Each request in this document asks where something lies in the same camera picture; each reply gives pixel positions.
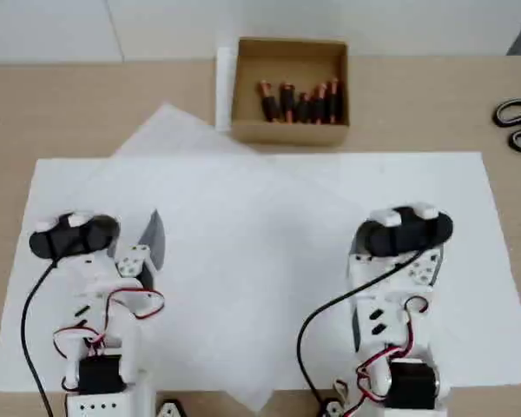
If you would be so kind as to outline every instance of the cardboard box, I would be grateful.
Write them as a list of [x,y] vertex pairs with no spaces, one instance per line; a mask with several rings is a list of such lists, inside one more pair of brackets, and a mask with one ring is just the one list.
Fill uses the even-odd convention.
[[[337,77],[343,94],[340,124],[267,122],[261,107],[259,81],[272,84],[280,103],[280,84],[295,85],[312,95],[314,88]],[[232,104],[232,134],[241,142],[295,145],[335,145],[349,128],[347,44],[270,38],[242,38],[239,42]]]

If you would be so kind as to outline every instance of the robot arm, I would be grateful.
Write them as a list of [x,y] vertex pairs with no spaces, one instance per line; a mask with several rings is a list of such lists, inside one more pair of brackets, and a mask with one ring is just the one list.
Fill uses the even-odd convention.
[[[445,413],[449,387],[432,360],[428,313],[452,231],[452,220],[424,203],[373,212],[359,227],[349,254],[349,285],[358,288],[391,275],[350,299],[360,364],[353,382],[340,382],[342,407],[336,415]],[[370,406],[361,407],[366,400]],[[336,404],[326,406],[326,414],[331,407]]]
[[[153,222],[162,225],[156,212],[149,225]],[[66,359],[63,387],[76,393],[67,397],[70,417],[87,415],[95,407],[116,407],[113,414],[128,417],[155,413],[155,392],[142,367],[139,320],[164,306],[162,294],[154,290],[158,261],[145,242],[120,251],[115,259],[119,231],[112,217],[71,213],[40,222],[30,237],[36,256],[51,259],[81,280],[75,307],[54,333],[55,348]],[[163,227],[161,239],[149,228],[145,232],[161,240],[163,256]],[[159,415],[185,414],[172,400]]]

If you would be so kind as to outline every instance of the table surface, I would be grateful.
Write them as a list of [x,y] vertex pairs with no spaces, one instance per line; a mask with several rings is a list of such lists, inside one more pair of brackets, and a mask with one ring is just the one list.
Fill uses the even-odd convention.
[[[260,150],[481,151],[521,297],[521,154],[491,123],[494,106],[518,96],[521,56],[355,57],[342,146]],[[109,156],[163,101],[212,123],[214,61],[0,66],[0,315],[35,160]],[[224,393],[169,395],[189,417],[252,415]],[[61,415],[63,397],[51,397]],[[455,389],[449,406],[452,416],[521,416],[521,386]],[[18,415],[44,415],[38,396],[0,393],[0,417]],[[278,392],[261,415],[315,415],[315,404],[307,391]]]

